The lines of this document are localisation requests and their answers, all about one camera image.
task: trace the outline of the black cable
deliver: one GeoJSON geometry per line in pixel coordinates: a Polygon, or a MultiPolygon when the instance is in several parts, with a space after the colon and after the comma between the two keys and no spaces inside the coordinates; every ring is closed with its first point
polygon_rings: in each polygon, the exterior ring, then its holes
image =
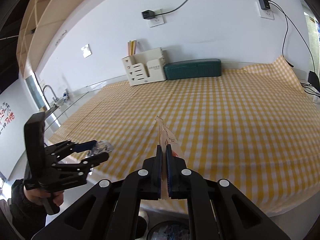
{"type": "Polygon", "coordinates": [[[299,30],[298,30],[298,28],[296,27],[296,25],[295,25],[295,24],[293,23],[293,21],[285,14],[285,12],[284,12],[283,9],[280,7],[280,5],[278,5],[276,2],[273,2],[273,1],[271,1],[271,0],[268,0],[268,1],[271,2],[272,5],[276,6],[276,7],[284,14],[284,16],[286,17],[286,19],[287,19],[287,18],[289,19],[289,21],[293,24],[293,26],[295,27],[295,29],[297,30],[297,32],[300,34],[301,38],[303,39],[304,43],[306,44],[306,46],[307,46],[307,48],[308,48],[308,50],[309,50],[309,52],[310,52],[310,55],[311,55],[311,58],[312,58],[312,62],[313,62],[313,69],[314,69],[314,71],[315,71],[315,73],[316,73],[315,61],[313,60],[313,56],[312,56],[311,50],[310,50],[307,42],[305,41],[305,39],[303,38],[303,36],[302,36],[301,33],[299,32],[299,30]]]}
{"type": "MultiPolygon", "coordinates": [[[[284,11],[282,9],[280,9],[278,6],[276,6],[282,13],[284,13],[284,11]]],[[[285,21],[287,22],[287,31],[285,32],[285,36],[284,36],[284,40],[283,40],[283,44],[282,44],[282,57],[284,57],[284,44],[285,44],[285,39],[287,38],[287,34],[288,34],[288,31],[289,31],[289,24],[288,24],[288,19],[287,19],[287,16],[286,14],[284,13],[285,15],[285,21]]],[[[290,67],[294,67],[294,65],[292,65],[289,61],[285,60],[289,65],[290,67]]]]}
{"type": "Polygon", "coordinates": [[[180,9],[182,6],[184,6],[184,4],[185,4],[187,1],[188,1],[188,0],[185,0],[185,1],[183,2],[183,4],[182,4],[182,5],[180,5],[178,8],[176,8],[176,9],[174,9],[174,10],[170,11],[170,12],[166,12],[166,13],[159,13],[159,14],[156,14],[155,16],[159,16],[159,15],[164,15],[164,14],[172,13],[172,12],[174,12],[174,11],[176,11],[176,10],[180,9]]]}
{"type": "Polygon", "coordinates": [[[301,83],[301,82],[300,82],[300,84],[304,85],[304,86],[312,86],[311,84],[305,84],[305,83],[301,83]]]}
{"type": "Polygon", "coordinates": [[[302,87],[303,87],[303,88],[310,89],[313,93],[315,93],[315,94],[317,94],[318,96],[320,96],[319,92],[312,90],[310,87],[304,87],[304,86],[302,86],[302,87]]]}
{"type": "Polygon", "coordinates": [[[316,97],[319,97],[320,98],[320,96],[319,95],[316,95],[316,94],[311,94],[311,93],[309,93],[309,92],[307,92],[307,91],[305,91],[307,94],[309,94],[309,95],[312,95],[312,96],[316,96],[316,97]]]}

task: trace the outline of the paper bag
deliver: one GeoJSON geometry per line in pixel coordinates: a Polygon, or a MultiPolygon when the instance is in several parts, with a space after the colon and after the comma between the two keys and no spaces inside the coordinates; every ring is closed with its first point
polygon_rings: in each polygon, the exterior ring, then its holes
{"type": "Polygon", "coordinates": [[[164,121],[159,116],[156,116],[155,120],[159,125],[159,144],[162,149],[162,168],[161,168],[161,198],[169,199],[168,184],[167,184],[167,158],[166,158],[166,146],[171,144],[172,155],[180,158],[184,158],[180,145],[174,136],[174,134],[165,126],[164,121]]]}

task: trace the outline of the yellow checkered tablecloth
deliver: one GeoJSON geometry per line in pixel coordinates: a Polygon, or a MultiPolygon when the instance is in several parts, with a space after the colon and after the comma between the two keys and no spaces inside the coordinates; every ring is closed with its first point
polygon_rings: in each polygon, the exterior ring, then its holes
{"type": "MultiPolygon", "coordinates": [[[[229,179],[268,215],[320,190],[320,112],[283,57],[221,77],[107,85],[50,141],[108,140],[115,150],[98,170],[124,179],[155,155],[157,115],[180,142],[188,168],[229,179]]],[[[186,211],[184,201],[144,204],[186,211]]]]}

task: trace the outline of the crumpled plastic bag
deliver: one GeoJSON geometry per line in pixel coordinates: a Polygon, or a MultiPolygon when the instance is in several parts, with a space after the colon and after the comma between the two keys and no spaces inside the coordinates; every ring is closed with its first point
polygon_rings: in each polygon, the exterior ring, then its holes
{"type": "Polygon", "coordinates": [[[162,168],[161,168],[161,198],[169,199],[168,184],[167,184],[167,158],[166,158],[166,146],[171,144],[172,155],[184,158],[178,140],[175,135],[165,126],[164,120],[159,116],[156,116],[155,120],[159,125],[159,144],[162,149],[162,168]]]}
{"type": "Polygon", "coordinates": [[[115,148],[111,143],[109,143],[107,140],[101,140],[96,143],[95,146],[91,150],[88,151],[86,158],[100,154],[102,152],[111,153],[115,148]]]}

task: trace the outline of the dish rack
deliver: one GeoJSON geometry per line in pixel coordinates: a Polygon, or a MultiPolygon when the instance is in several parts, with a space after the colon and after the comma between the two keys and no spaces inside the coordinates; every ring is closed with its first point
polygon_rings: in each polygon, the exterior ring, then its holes
{"type": "Polygon", "coordinates": [[[122,59],[130,86],[166,80],[161,48],[147,50],[122,59]]]}

